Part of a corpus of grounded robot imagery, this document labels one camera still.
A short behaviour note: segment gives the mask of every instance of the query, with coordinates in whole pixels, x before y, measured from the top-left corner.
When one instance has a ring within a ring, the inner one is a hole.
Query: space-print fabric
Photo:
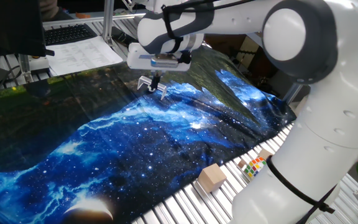
[[[130,222],[295,119],[210,49],[162,78],[162,101],[137,91],[141,75],[122,63],[0,91],[0,224],[57,224],[95,202]]]

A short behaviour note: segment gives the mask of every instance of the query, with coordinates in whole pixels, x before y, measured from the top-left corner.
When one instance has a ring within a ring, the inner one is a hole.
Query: person
[[[57,6],[57,0],[40,0],[40,8],[44,22],[73,19],[61,7]]]

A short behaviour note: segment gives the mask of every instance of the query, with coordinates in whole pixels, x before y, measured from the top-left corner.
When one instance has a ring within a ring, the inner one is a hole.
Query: keyboard
[[[44,34],[46,46],[74,43],[98,36],[86,24],[46,30]]]

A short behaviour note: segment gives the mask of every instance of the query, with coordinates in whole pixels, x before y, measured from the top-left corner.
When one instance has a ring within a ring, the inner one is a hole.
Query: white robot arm
[[[271,158],[273,165],[234,198],[231,223],[304,223],[299,220],[313,205],[300,194],[320,201],[358,160],[358,0],[195,2],[146,14],[138,28],[139,43],[129,47],[128,65],[185,71],[203,34],[262,30],[269,60],[294,82],[310,85],[311,92]],[[186,5],[190,7],[180,12]]]

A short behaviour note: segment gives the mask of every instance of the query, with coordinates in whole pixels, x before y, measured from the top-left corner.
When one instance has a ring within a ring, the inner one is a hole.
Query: paper sheet
[[[52,75],[65,75],[122,62],[102,37],[70,44],[47,46],[55,56],[47,56]]]

